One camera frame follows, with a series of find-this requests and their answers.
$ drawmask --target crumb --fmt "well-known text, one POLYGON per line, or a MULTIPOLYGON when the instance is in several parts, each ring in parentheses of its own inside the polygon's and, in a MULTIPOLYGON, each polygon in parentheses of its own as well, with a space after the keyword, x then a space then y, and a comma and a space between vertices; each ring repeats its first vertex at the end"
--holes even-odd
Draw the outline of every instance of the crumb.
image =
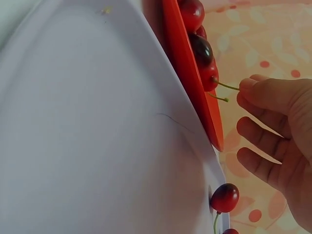
POLYGON ((107 7, 104 7, 102 10, 101 10, 101 13, 103 14, 109 14, 111 13, 112 11, 112 7, 111 6, 107 6, 107 7))

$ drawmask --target floral tablecloth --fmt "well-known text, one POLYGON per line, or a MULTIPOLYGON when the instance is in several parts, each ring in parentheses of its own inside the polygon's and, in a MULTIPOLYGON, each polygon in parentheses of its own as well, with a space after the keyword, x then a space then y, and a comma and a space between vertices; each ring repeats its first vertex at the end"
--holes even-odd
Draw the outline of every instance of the floral tablecloth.
MULTIPOLYGON (((312 77, 312 5, 281 4, 251 6, 232 0, 226 7, 207 10, 204 26, 220 72, 220 81, 238 86, 252 74, 272 78, 312 77)), ((236 123, 248 114, 236 103, 236 92, 218 87, 225 134, 225 151, 220 161, 228 182, 241 191, 231 224, 240 234, 307 234, 292 217, 283 195, 245 170, 237 150, 252 146, 236 131, 236 123)))

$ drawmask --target hand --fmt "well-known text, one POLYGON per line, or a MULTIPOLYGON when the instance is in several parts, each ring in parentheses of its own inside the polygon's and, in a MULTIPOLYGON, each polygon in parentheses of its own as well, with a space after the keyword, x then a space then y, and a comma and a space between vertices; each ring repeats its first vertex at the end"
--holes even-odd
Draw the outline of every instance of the hand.
POLYGON ((242 148, 239 162, 278 189, 297 223, 312 233, 312 80, 279 80, 254 75, 240 84, 238 104, 273 131, 248 117, 237 131, 279 163, 242 148))

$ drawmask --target red plate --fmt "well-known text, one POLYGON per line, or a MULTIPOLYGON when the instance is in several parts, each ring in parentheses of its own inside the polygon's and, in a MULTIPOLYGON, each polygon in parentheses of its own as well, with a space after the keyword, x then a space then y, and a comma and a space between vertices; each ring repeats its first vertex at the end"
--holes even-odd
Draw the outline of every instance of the red plate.
POLYGON ((217 99, 204 92, 177 0, 163 0, 169 58, 212 143, 223 150, 223 129, 217 99))

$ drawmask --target red cherry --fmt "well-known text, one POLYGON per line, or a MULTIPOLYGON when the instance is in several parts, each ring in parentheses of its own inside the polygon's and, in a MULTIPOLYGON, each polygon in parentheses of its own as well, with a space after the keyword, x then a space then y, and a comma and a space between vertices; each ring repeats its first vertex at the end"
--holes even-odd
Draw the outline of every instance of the red cherry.
POLYGON ((215 63, 215 59, 209 66, 203 66, 200 63, 197 63, 198 71, 205 92, 210 92, 214 90, 219 81, 219 71, 215 63))
POLYGON ((185 0, 180 4, 180 11, 188 33, 196 32, 205 18, 205 9, 199 0, 185 0))
POLYGON ((230 229, 225 230, 223 234, 239 234, 239 232, 233 228, 230 228, 230 229))
POLYGON ((213 194, 210 205, 218 213, 228 213, 232 211, 239 200, 238 188, 230 183, 221 185, 213 194))
POLYGON ((207 33, 203 25, 201 25, 198 28, 198 30, 196 31, 196 34, 203 37, 204 39, 207 39, 207 33))

